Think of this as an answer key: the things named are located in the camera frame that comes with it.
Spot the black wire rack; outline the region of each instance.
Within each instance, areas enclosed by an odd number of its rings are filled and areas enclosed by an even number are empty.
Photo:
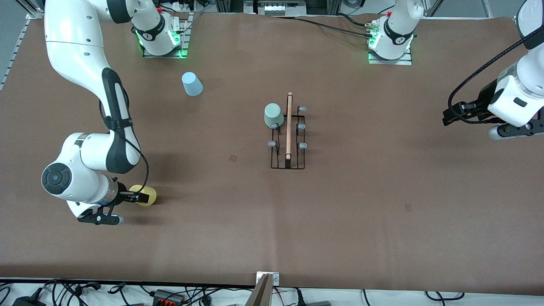
[[[270,148],[270,168],[271,169],[282,169],[282,170],[304,170],[306,168],[306,118],[301,115],[301,112],[306,111],[305,106],[296,107],[296,115],[292,115],[292,118],[296,118],[296,167],[291,164],[290,160],[285,159],[283,167],[280,167],[280,135],[281,135],[281,126],[272,129],[272,138],[268,142]],[[287,115],[284,114],[284,121],[287,121]]]

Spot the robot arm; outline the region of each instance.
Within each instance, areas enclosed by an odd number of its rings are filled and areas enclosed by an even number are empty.
[[[368,40],[368,48],[385,59],[398,59],[410,46],[413,31],[423,17],[422,0],[396,0],[390,16],[382,16],[372,24],[373,39]]]
[[[140,160],[140,146],[128,110],[128,96],[119,75],[104,55],[101,21],[131,21],[145,39],[150,53],[165,54],[176,45],[169,38],[167,17],[151,0],[48,0],[45,6],[47,54],[53,68],[68,81],[95,94],[104,108],[102,133],[74,133],[64,141],[57,159],[42,174],[42,185],[51,195],[64,199],[81,222],[121,224],[112,215],[123,201],[147,201],[101,171],[124,174]],[[103,207],[109,207],[104,214]]]
[[[543,7],[544,0],[524,2],[516,23],[528,53],[484,87],[477,100],[459,102],[446,109],[442,119],[445,126],[476,117],[478,121],[469,123],[501,124],[488,132],[496,140],[544,133]]]

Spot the black cable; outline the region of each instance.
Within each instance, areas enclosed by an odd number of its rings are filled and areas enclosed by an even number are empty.
[[[298,289],[297,287],[295,287],[295,290],[296,290],[296,295],[299,298],[299,301],[296,304],[296,306],[306,306],[306,302],[304,302],[304,297],[302,296],[302,291],[300,291],[300,289]]]
[[[89,306],[87,305],[87,303],[85,303],[84,300],[82,300],[77,294],[76,292],[72,289],[72,287],[60,282],[60,284],[62,284],[62,286],[64,286],[64,288],[66,288],[66,290],[71,294],[70,298],[68,299],[68,304],[66,305],[70,305],[70,300],[72,300],[72,297],[76,297],[79,301],[79,305],[85,305],[85,306]]]
[[[199,292],[196,292],[196,289],[193,290],[193,295],[190,298],[187,299],[187,303],[192,304],[193,298],[195,298],[195,296],[199,295],[200,293],[204,292],[204,290],[205,290],[204,288],[200,289]]]
[[[51,301],[53,302],[53,306],[57,306],[57,301],[55,300],[55,289],[56,288],[57,288],[57,281],[55,280],[55,283],[53,284],[53,290],[51,291]]]
[[[4,290],[7,290],[8,292],[5,293],[4,298],[2,298],[2,300],[0,301],[0,305],[2,305],[4,303],[5,299],[7,299],[8,295],[11,293],[11,288],[10,287],[4,287],[4,288],[0,289],[0,292],[2,292]]]
[[[513,45],[511,45],[510,47],[506,48],[503,52],[497,54],[494,58],[490,59],[487,63],[485,63],[482,67],[478,68],[478,70],[476,70],[474,73],[472,73],[469,77],[467,77],[463,82],[461,82],[461,84],[459,84],[459,86],[457,86],[457,88],[455,88],[452,93],[449,95],[449,98],[448,98],[448,109],[461,121],[465,122],[465,123],[468,123],[468,124],[484,124],[484,123],[491,123],[493,122],[492,119],[489,119],[489,120],[477,120],[477,121],[470,121],[468,119],[465,119],[463,118],[460,114],[457,113],[457,111],[455,111],[452,107],[452,101],[453,101],[453,97],[455,96],[455,94],[457,94],[457,92],[459,90],[461,90],[461,88],[463,88],[470,80],[472,80],[475,76],[479,75],[482,71],[484,71],[487,67],[491,66],[491,64],[493,64],[494,62],[498,61],[499,58],[505,56],[506,54],[508,54],[510,51],[514,50],[515,48],[517,48],[519,45],[521,45],[522,43],[524,43],[526,40],[530,39],[531,37],[535,36],[536,34],[538,34],[539,32],[541,32],[542,30],[544,29],[544,25],[540,26],[540,28],[532,31],[529,35],[525,36],[524,38],[518,40],[516,43],[514,43]]]
[[[165,7],[164,5],[162,5],[162,4],[160,4],[160,3],[159,3],[159,6],[160,6],[161,8],[163,8],[163,9],[167,9],[168,11],[173,11],[173,12],[175,12],[173,8]]]
[[[367,306],[370,306],[370,303],[368,302],[367,290],[366,289],[363,289],[363,295],[364,295],[364,301],[367,303]]]
[[[360,32],[350,31],[350,30],[346,30],[346,29],[341,29],[341,28],[326,25],[324,23],[311,21],[311,20],[308,20],[308,19],[298,19],[298,18],[293,18],[293,19],[294,20],[304,21],[304,22],[309,22],[309,23],[311,23],[313,25],[318,25],[318,26],[322,26],[322,27],[325,27],[325,28],[330,28],[330,29],[333,29],[333,30],[341,31],[341,32],[346,32],[346,33],[350,33],[350,34],[356,34],[356,35],[364,36],[366,38],[371,38],[372,37],[372,35],[367,34],[367,33],[360,33]]]
[[[123,298],[123,301],[125,302],[125,305],[127,306],[131,306],[128,302],[127,302],[127,298],[125,297],[125,294],[123,293],[123,289],[119,289],[119,293],[121,294],[121,297]]]
[[[384,9],[382,9],[378,14],[381,14],[381,13],[383,13],[384,11],[386,11],[386,10],[388,10],[388,9],[392,9],[394,6],[395,6],[395,5],[392,5],[392,6],[388,7],[388,8],[384,8]]]
[[[249,288],[236,288],[236,289],[232,289],[232,288],[221,288],[221,289],[223,289],[223,290],[229,290],[229,291],[248,290],[248,291],[253,292],[253,289],[249,289]]]
[[[108,293],[111,294],[111,295],[114,295],[116,294],[117,292],[119,292],[121,294],[121,297],[123,298],[123,302],[125,303],[125,305],[127,306],[131,306],[126,297],[125,297],[125,294],[123,293],[123,288],[125,287],[126,283],[123,281],[121,284],[118,284],[118,285],[115,285],[113,287],[111,287],[109,290],[108,290]]]
[[[145,288],[144,288],[142,285],[140,285],[140,288],[141,288],[142,290],[144,290],[145,293],[147,293],[148,295],[151,295],[151,291],[145,290]]]
[[[364,23],[360,23],[360,22],[357,22],[357,21],[353,20],[349,15],[346,15],[344,13],[338,13],[337,15],[345,17],[346,19],[349,20],[349,22],[353,23],[354,25],[358,25],[360,27],[365,27]]]
[[[40,294],[41,294],[41,291],[47,287],[48,285],[52,284],[52,283],[57,283],[57,279],[50,279],[48,280],[47,282],[45,282],[45,284],[42,286],[42,287],[39,287],[38,289],[36,289],[36,291],[34,291],[34,293],[30,296],[30,300],[31,301],[37,301],[40,299]]]
[[[98,101],[98,110],[100,111],[100,117],[102,118],[102,120],[104,120],[104,113],[102,112],[102,102],[100,100]],[[129,144],[134,150],[136,150],[136,152],[138,152],[138,154],[140,154],[141,158],[144,160],[144,163],[145,163],[145,180],[144,180],[144,183],[142,184],[142,186],[140,187],[140,190],[138,190],[136,192],[136,193],[139,193],[140,191],[144,190],[145,185],[147,185],[147,179],[149,178],[149,163],[147,162],[147,159],[145,158],[145,155],[130,140],[126,139],[125,136],[121,135],[121,133],[119,133],[116,130],[111,130],[111,131],[113,131],[115,134],[117,134],[117,136],[119,136],[119,138],[121,138],[121,140],[123,140],[125,143]]]
[[[434,293],[436,293],[436,295],[438,295],[438,298],[433,298],[429,295],[429,292],[428,291],[425,291],[425,296],[432,300],[432,301],[435,301],[435,302],[441,302],[442,303],[442,306],[446,306],[446,301],[458,301],[462,298],[465,297],[465,293],[464,292],[461,292],[461,295],[458,296],[458,297],[443,297],[440,292],[438,291],[434,291]]]
[[[214,290],[211,291],[210,293],[204,293],[201,297],[197,298],[196,300],[193,300],[193,298],[194,298],[195,296],[199,295],[201,292],[204,292],[205,290],[206,290],[206,289],[203,288],[202,290],[200,290],[200,292],[198,292],[198,293],[194,294],[193,296],[191,296],[191,299],[190,299],[189,301],[185,302],[185,304],[190,306],[190,305],[192,305],[192,304],[194,304],[194,303],[200,301],[201,299],[203,299],[203,298],[205,298],[205,297],[207,297],[207,296],[210,296],[210,295],[216,293],[216,292],[219,291],[219,290],[222,290],[222,288],[214,289]]]
[[[60,296],[60,300],[58,301],[59,304],[58,305],[62,305],[63,304],[63,300],[64,300],[64,297],[66,296],[66,294],[68,293],[68,290],[66,288],[63,288],[63,290],[59,293],[59,295],[62,294],[62,296]]]
[[[204,14],[204,12],[205,12],[206,10],[208,10],[209,8],[211,8],[211,7],[212,7],[212,5],[209,5],[209,7],[203,7],[202,10],[200,11],[200,14],[199,14],[196,18],[193,19],[193,21],[191,22],[191,24],[189,25],[189,27],[187,27],[187,29],[185,30],[185,32],[187,32],[188,30],[190,30],[190,29],[193,27],[193,25],[195,24],[195,22],[200,18],[200,16],[202,16],[202,14]]]

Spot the wooden dowel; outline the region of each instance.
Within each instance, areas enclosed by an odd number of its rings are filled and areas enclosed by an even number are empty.
[[[287,137],[285,145],[285,159],[291,159],[291,118],[293,112],[293,93],[287,95]]]

